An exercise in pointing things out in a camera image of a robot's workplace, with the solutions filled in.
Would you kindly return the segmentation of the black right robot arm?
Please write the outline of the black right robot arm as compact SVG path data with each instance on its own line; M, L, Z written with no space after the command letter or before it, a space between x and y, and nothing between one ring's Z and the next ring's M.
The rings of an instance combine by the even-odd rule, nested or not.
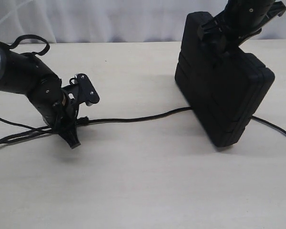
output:
M225 53L260 34L263 26L285 12L282 1L229 0L222 12L198 27L197 35L216 53Z

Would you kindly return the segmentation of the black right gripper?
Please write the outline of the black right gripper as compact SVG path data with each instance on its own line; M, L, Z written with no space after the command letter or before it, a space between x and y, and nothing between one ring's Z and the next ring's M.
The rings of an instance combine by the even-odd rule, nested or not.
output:
M197 20L197 54L216 57L240 52L243 28L211 18Z

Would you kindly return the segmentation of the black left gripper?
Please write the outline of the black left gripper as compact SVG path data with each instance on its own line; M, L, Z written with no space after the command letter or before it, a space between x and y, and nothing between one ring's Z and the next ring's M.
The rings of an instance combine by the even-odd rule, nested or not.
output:
M78 84L70 84L62 89L63 99L51 106L52 115L42 116L52 133L59 136L74 149L81 145L77 134L77 117L81 89Z

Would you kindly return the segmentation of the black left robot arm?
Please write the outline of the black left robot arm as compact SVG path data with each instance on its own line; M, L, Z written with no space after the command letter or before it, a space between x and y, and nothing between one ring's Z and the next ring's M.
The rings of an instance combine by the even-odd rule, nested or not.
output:
M16 53L0 43L0 91L22 94L45 124L70 148L80 145L76 130L78 107L70 104L62 80L32 53Z

